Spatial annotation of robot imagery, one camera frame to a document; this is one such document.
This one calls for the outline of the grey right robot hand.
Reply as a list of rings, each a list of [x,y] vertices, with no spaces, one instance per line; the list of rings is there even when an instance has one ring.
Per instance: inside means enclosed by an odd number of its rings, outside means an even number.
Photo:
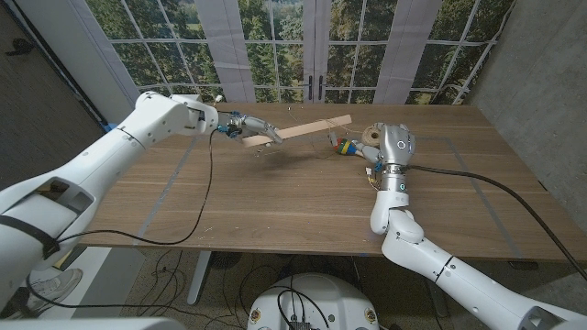
[[[380,191],[405,193],[405,168],[415,153],[415,136],[407,126],[375,123],[367,130],[371,139],[377,139],[378,146],[357,144],[363,158],[379,168]]]

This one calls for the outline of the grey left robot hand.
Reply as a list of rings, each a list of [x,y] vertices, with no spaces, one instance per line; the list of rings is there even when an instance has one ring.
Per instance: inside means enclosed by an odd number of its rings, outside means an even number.
[[[274,125],[238,111],[219,112],[217,130],[238,141],[243,138],[263,135],[274,143],[282,144],[282,138],[277,134],[277,128]]]

